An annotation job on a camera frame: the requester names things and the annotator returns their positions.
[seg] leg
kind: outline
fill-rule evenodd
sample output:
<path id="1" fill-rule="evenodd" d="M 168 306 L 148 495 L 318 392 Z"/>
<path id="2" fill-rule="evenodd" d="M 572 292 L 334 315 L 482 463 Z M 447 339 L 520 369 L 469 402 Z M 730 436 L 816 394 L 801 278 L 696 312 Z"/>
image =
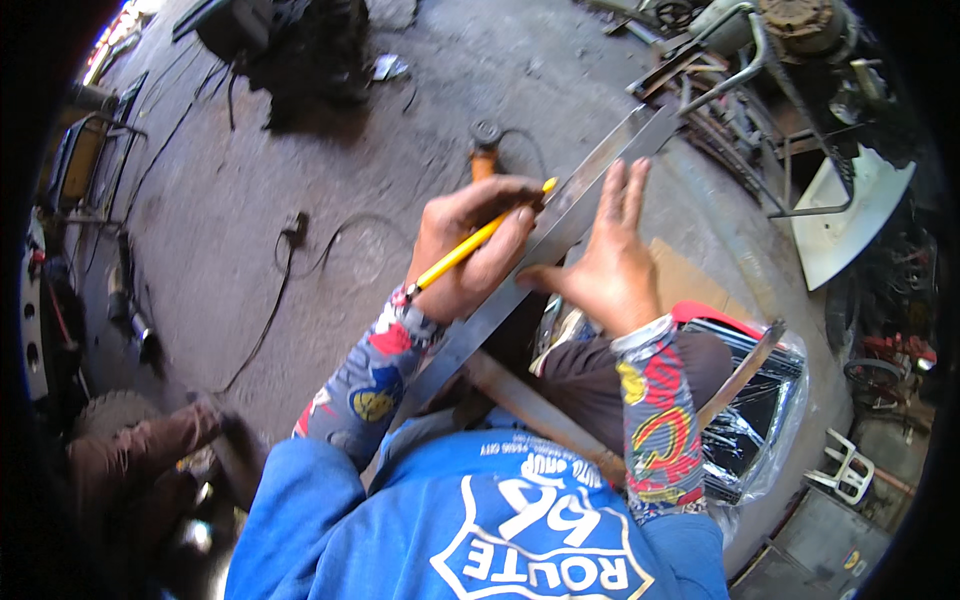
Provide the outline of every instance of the leg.
<path id="1" fill-rule="evenodd" d="M 145 420 L 111 440 L 79 438 L 67 447 L 70 484 L 81 528 L 103 534 L 105 512 L 152 486 L 179 459 L 220 435 L 220 414 L 202 398 L 166 419 Z"/>
<path id="2" fill-rule="evenodd" d="M 732 356 L 720 338 L 708 333 L 677 335 L 686 381 L 699 410 L 733 372 Z M 623 447 L 623 400 L 610 340 L 567 342 L 541 365 L 543 397 L 580 423 L 606 447 Z"/>

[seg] cardboard sheet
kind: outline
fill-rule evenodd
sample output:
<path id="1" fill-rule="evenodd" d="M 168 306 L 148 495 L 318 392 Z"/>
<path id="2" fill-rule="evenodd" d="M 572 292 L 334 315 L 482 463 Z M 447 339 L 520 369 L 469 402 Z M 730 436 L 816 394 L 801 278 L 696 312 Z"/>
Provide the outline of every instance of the cardboard sheet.
<path id="1" fill-rule="evenodd" d="M 657 264 L 657 287 L 664 310 L 670 310 L 680 300 L 696 300 L 744 323 L 755 320 L 719 283 L 660 238 L 655 237 L 650 243 L 650 254 Z"/>

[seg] white plastic chair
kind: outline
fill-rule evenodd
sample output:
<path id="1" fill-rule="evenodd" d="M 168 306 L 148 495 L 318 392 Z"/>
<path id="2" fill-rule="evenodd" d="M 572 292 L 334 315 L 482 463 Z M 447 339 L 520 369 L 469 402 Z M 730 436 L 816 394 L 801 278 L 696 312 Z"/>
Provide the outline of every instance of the white plastic chair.
<path id="1" fill-rule="evenodd" d="M 804 475 L 819 484 L 832 488 L 834 493 L 844 499 L 848 504 L 856 504 L 863 499 L 863 494 L 867 492 L 870 482 L 874 479 L 874 462 L 856 451 L 856 446 L 831 428 L 827 428 L 833 438 L 846 448 L 846 453 L 824 447 L 827 456 L 840 463 L 840 469 L 833 475 L 827 475 L 820 470 L 808 470 Z M 863 466 L 866 473 L 859 473 L 851 466 L 856 461 Z M 840 484 L 846 484 L 855 490 L 855 493 L 847 493 L 840 487 Z"/>

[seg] workshop floor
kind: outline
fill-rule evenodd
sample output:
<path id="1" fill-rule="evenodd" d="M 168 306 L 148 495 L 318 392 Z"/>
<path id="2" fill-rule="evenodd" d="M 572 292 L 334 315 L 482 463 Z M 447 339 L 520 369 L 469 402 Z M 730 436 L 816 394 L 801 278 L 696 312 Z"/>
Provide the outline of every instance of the workshop floor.
<path id="1" fill-rule="evenodd" d="M 193 2 L 167 0 L 104 82 L 123 88 L 150 70 L 136 119 L 150 139 L 133 151 L 120 214 L 216 63 L 192 35 L 170 43 L 174 22 Z M 305 273 L 349 216 L 379 215 L 386 221 L 341 233 L 325 270 L 290 284 L 262 350 L 228 394 L 265 441 L 286 438 L 402 281 L 423 205 L 466 179 L 468 125 L 491 117 L 529 131 L 543 148 L 549 175 L 563 179 L 636 106 L 623 88 L 652 66 L 646 46 L 631 37 L 604 37 L 601 15 L 569 2 L 421 1 L 414 24 L 402 31 L 389 30 L 411 20 L 412 0 L 370 5 L 378 25 L 369 39 L 371 56 L 399 54 L 413 77 L 374 84 L 365 109 L 318 108 L 308 132 L 271 134 L 261 129 L 268 94 L 250 92 L 240 79 L 231 132 L 226 85 L 212 97 L 219 77 L 205 88 L 145 179 L 130 223 L 139 294 L 165 349 L 166 381 L 138 366 L 104 319 L 105 281 L 115 259 L 115 245 L 105 238 L 83 282 L 97 389 L 132 387 L 170 411 L 183 404 L 186 388 L 221 388 L 270 314 L 281 280 L 275 240 L 288 215 L 304 210 L 311 216 L 295 274 Z M 508 138 L 503 154 L 511 172 L 540 176 L 522 138 Z M 849 397 L 827 347 L 822 304 L 805 291 L 787 224 L 766 220 L 726 172 L 682 140 L 671 140 L 655 159 L 641 229 L 647 240 L 662 238 L 700 267 L 758 321 L 780 312 L 806 345 L 804 425 L 778 484 L 740 514 L 725 552 L 733 575 L 780 521 L 804 469 L 820 460 L 826 427 L 849 427 Z M 80 273 L 89 241 L 75 259 Z"/>

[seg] left hand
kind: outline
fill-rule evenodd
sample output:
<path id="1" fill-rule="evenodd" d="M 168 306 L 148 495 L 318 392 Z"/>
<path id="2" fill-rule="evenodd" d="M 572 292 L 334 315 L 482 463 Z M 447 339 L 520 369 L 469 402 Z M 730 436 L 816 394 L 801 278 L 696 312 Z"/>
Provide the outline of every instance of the left hand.
<path id="1" fill-rule="evenodd" d="M 486 244 L 423 290 L 414 305 L 442 325 L 472 314 L 523 256 L 534 206 L 542 199 L 537 181 L 494 175 L 427 203 L 404 289 L 478 228 L 513 211 Z"/>

